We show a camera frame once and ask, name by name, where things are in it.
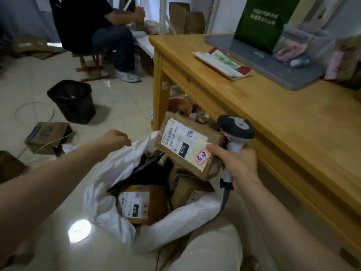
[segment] white plastic bag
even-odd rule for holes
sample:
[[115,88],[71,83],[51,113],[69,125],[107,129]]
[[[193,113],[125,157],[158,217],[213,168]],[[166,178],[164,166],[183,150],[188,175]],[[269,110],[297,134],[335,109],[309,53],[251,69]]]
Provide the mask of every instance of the white plastic bag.
[[205,195],[197,202],[174,210],[159,222],[151,226],[139,226],[137,230],[118,213],[115,197],[106,191],[115,183],[129,177],[139,165],[145,150],[156,150],[154,143],[157,134],[158,132],[152,132],[150,136],[134,142],[131,147],[115,152],[102,164],[84,193],[84,210],[92,223],[121,238],[123,243],[129,244],[136,252],[154,250],[192,232],[214,218],[221,207],[216,194]]

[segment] black trash can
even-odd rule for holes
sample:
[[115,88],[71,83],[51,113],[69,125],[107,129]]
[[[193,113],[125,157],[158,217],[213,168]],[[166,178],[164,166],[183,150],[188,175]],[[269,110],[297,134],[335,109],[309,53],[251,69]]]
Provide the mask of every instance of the black trash can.
[[48,90],[47,95],[71,123],[88,123],[95,114],[91,86],[73,80],[63,80]]

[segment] blue jeans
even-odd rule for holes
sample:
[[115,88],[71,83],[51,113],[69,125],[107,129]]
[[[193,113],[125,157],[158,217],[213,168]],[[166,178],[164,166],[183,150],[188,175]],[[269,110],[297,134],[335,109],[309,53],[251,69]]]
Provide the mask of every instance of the blue jeans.
[[122,72],[132,72],[135,68],[134,40],[127,26],[111,26],[96,30],[92,37],[95,52],[117,50],[114,67]]

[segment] wooden table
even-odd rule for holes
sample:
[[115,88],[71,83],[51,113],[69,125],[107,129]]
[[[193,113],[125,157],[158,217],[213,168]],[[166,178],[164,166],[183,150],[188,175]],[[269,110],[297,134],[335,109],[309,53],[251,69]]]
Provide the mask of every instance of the wooden table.
[[221,114],[250,120],[260,163],[361,255],[361,103],[323,80],[297,92],[255,71],[229,81],[192,54],[212,48],[204,35],[149,40],[155,47],[154,129],[168,108],[170,80],[214,120]]

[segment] white floor tile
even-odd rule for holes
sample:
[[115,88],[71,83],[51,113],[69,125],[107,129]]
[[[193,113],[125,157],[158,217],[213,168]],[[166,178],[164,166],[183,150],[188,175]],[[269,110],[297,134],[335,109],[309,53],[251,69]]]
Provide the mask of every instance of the white floor tile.
[[153,108],[153,77],[143,77],[139,83],[123,82],[123,85],[142,111]]
[[114,118],[110,121],[110,126],[124,132],[132,141],[136,141],[151,133],[151,125],[144,114],[130,115]]
[[144,116],[147,118],[149,122],[151,122],[151,115],[153,114],[153,109],[148,109],[143,111]]
[[[80,80],[84,73],[76,72],[79,60],[70,52],[46,60],[33,57],[11,59],[10,66],[0,76],[0,146],[18,156],[25,148],[25,138],[37,122],[50,120],[67,122],[57,105],[47,96],[47,91],[65,79]],[[129,84],[117,79],[91,81],[92,98],[96,114],[81,125],[70,123],[77,132],[72,143],[81,145],[102,136],[111,128],[119,129],[135,141],[151,132],[148,121],[153,103],[153,78],[142,74],[143,82]],[[18,107],[31,104],[16,113]],[[56,159],[52,155],[33,155],[27,149],[20,158],[32,168]],[[70,244],[68,230],[80,220],[87,219],[83,210],[84,190],[100,164],[80,182],[61,206],[34,233],[36,239],[33,261],[26,267],[13,266],[9,271],[68,271],[68,270],[154,270],[156,254],[131,255],[119,239],[106,235],[94,227],[91,235],[77,244]]]

